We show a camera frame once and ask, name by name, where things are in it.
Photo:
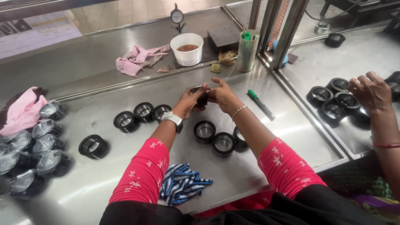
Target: floral pattern sleeve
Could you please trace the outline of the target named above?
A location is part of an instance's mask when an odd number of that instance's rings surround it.
[[[167,147],[157,139],[147,139],[132,158],[108,203],[127,200],[157,203],[169,163]]]
[[[307,162],[279,138],[264,148],[257,162],[272,189],[290,199],[311,184],[326,186]]]

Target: black cable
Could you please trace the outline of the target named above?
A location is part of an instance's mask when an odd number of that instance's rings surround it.
[[[327,18],[327,19],[322,19],[322,18],[319,18],[319,19],[318,19],[318,18],[314,18],[314,17],[312,17],[312,16],[307,12],[307,10],[306,10],[306,14],[307,14],[307,16],[309,16],[309,17],[310,17],[311,19],[313,19],[313,20],[330,20],[330,19],[336,18],[336,17],[338,17],[338,16],[341,16],[341,15],[347,13],[350,9],[354,8],[354,7],[355,7],[358,3],[360,3],[361,1],[362,1],[362,0],[358,0],[357,2],[354,3],[354,5],[352,5],[350,8],[348,8],[346,11],[344,11],[344,12],[342,12],[342,13],[340,13],[340,14],[334,16],[334,17]]]

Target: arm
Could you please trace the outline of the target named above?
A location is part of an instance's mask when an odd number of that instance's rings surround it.
[[[218,88],[207,91],[208,101],[217,103],[231,117],[244,106],[225,81],[213,78]],[[325,183],[307,162],[286,143],[277,138],[248,108],[243,108],[233,118],[251,151],[258,158],[258,166],[275,191],[294,199],[296,194],[311,184]]]
[[[204,83],[194,94],[191,94],[190,88],[186,89],[172,112],[186,120],[190,112],[204,110],[205,108],[196,108],[194,105],[206,88],[207,84]],[[175,136],[175,124],[170,120],[162,121],[132,158],[114,189],[109,204],[116,201],[157,203],[161,182],[169,166],[169,151]]]
[[[374,145],[400,144],[397,117],[392,107],[392,94],[386,82],[374,72],[350,80],[349,91],[371,118]],[[381,168],[397,200],[400,200],[400,148],[374,147]]]

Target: blue object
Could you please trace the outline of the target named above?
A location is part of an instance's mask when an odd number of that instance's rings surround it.
[[[273,49],[274,49],[274,52],[275,52],[276,46],[278,45],[278,41],[279,41],[279,40],[275,40],[275,41],[272,42],[272,47],[273,47]],[[288,54],[286,54],[286,55],[285,55],[285,58],[283,59],[282,66],[285,66],[286,63],[288,63],[288,61],[289,61],[289,56],[288,56]]]
[[[159,198],[171,206],[181,204],[195,195],[201,196],[205,185],[214,181],[199,176],[199,172],[190,169],[189,163],[170,165],[161,183]]]

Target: green pen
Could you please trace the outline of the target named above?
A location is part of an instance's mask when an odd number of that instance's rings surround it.
[[[267,115],[267,117],[273,121],[276,116],[271,112],[271,110],[269,110],[265,104],[257,97],[257,95],[251,90],[249,89],[248,94],[250,96],[250,98],[252,98],[254,100],[254,102],[258,105],[258,107],[260,107],[260,109],[265,113],[265,115]]]

